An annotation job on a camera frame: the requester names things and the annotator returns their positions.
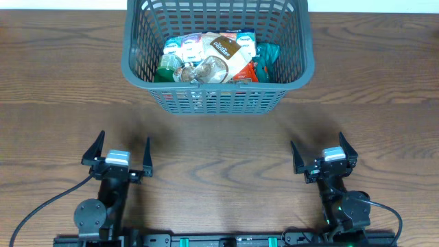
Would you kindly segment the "tissue pocket packs bundle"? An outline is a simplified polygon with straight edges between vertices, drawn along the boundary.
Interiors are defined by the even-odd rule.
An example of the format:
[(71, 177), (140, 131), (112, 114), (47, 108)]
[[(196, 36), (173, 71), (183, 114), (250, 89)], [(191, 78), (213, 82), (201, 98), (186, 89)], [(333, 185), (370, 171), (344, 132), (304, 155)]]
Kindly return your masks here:
[[(215, 31), (215, 33), (237, 42), (251, 57), (256, 56), (254, 29), (224, 30)], [(199, 32), (168, 38), (163, 47), (163, 53), (176, 55), (184, 63), (201, 62), (204, 59), (204, 49), (201, 45), (202, 35), (203, 33)]]

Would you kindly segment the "red spaghetti packet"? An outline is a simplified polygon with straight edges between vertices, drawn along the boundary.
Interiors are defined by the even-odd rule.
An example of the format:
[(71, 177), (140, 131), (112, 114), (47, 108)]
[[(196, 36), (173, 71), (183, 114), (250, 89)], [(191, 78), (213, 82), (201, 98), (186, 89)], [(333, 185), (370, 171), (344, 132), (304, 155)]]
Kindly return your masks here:
[(240, 82), (256, 82), (258, 83), (259, 80), (257, 78), (257, 75), (255, 73), (254, 63), (253, 61), (250, 61), (238, 74), (236, 74), (233, 79), (235, 81)]

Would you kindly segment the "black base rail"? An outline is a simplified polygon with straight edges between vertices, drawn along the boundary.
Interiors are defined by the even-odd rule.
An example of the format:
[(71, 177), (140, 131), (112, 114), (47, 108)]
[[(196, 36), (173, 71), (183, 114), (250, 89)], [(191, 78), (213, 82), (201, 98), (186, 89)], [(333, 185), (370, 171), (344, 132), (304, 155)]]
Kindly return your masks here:
[(393, 233), (357, 231), (337, 234), (333, 239), (299, 230), (280, 234), (250, 235), (170, 235), (135, 231), (116, 240), (90, 240), (76, 236), (58, 236), (53, 247), (123, 246), (123, 247), (293, 247), (293, 246), (396, 246)]

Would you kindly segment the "green tin can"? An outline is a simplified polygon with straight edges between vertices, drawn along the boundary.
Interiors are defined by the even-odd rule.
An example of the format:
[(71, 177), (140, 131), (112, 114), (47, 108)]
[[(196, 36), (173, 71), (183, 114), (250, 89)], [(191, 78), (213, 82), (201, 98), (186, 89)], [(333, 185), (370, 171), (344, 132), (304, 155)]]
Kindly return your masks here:
[(182, 60), (175, 54), (164, 54), (158, 62), (154, 82), (175, 82), (174, 73), (183, 66)]

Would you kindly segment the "grey plastic lattice basket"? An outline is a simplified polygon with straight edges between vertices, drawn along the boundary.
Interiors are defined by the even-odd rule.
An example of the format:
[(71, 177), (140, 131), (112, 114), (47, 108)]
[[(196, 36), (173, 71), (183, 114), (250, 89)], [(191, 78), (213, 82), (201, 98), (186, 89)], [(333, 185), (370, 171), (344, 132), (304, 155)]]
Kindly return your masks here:
[[(245, 28), (255, 31), (258, 42), (281, 48), (270, 82), (155, 82), (169, 38)], [(288, 91), (306, 85), (314, 69), (306, 0), (127, 2), (121, 70), (129, 83), (148, 90), (169, 113), (268, 113)]]

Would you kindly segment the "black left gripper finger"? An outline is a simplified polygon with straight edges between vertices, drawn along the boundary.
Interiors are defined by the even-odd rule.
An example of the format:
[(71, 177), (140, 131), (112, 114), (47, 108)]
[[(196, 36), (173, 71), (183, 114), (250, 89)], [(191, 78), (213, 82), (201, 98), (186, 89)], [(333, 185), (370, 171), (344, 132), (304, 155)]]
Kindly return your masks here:
[(150, 153), (150, 138), (147, 138), (145, 151), (143, 155), (142, 168), (143, 168), (144, 176), (148, 176), (148, 177), (153, 176), (153, 164), (152, 164), (152, 157)]
[(82, 161), (96, 161), (101, 157), (104, 144), (105, 131), (102, 130), (93, 144), (88, 148), (82, 156)]

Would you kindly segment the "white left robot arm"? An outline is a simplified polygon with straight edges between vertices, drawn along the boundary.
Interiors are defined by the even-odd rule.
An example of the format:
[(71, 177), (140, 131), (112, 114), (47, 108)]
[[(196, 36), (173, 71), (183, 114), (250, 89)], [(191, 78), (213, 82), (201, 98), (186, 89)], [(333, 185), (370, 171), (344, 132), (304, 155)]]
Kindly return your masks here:
[(96, 199), (84, 200), (74, 212), (78, 228), (76, 246), (137, 246), (136, 231), (124, 230), (122, 217), (131, 184), (141, 184), (153, 175), (150, 140), (146, 141), (142, 169), (132, 169), (130, 153), (110, 150), (102, 156), (105, 132), (101, 131), (82, 156), (81, 164), (90, 167), (89, 177), (100, 182)]

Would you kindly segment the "beige bread bag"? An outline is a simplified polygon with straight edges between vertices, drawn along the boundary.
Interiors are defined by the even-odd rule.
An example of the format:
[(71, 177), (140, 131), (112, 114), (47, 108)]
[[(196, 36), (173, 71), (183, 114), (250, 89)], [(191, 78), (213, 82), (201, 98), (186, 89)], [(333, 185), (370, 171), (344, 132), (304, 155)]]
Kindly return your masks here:
[(174, 73), (176, 82), (228, 83), (252, 60), (237, 42), (213, 32), (203, 33), (201, 45), (204, 59), (183, 63)]

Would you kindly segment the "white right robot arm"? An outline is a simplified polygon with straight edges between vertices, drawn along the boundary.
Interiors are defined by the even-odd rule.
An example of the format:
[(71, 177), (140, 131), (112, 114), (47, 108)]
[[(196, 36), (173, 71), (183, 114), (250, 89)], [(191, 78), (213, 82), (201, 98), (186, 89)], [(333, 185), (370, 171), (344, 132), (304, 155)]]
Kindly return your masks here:
[(339, 133), (339, 145), (322, 151), (322, 156), (305, 163), (294, 143), (294, 173), (303, 174), (307, 184), (318, 186), (327, 229), (322, 238), (333, 242), (343, 234), (363, 231), (370, 225), (370, 199), (367, 193), (348, 191), (343, 179), (350, 176), (357, 164), (358, 153), (345, 136)]

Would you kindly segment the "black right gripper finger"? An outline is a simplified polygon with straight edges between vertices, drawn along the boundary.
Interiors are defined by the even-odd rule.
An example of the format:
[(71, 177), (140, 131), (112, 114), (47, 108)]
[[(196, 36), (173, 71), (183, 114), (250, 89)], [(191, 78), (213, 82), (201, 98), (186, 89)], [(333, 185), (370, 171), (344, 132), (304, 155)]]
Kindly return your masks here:
[(292, 146), (294, 173), (303, 174), (305, 170), (305, 163), (293, 141), (290, 141)]
[(356, 163), (357, 159), (358, 159), (358, 153), (350, 145), (350, 143), (346, 140), (346, 138), (342, 132), (339, 132), (339, 141), (340, 141), (340, 146), (342, 147), (348, 162), (349, 163)]

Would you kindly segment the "green snack multipack bag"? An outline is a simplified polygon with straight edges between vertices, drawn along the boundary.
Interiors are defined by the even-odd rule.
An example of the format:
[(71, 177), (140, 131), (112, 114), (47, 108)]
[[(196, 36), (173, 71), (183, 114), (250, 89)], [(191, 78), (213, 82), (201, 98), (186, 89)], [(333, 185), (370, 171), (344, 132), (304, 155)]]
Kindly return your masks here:
[(274, 64), (281, 47), (274, 43), (257, 43), (256, 56), (252, 58), (255, 74), (260, 83), (270, 83), (274, 77)]

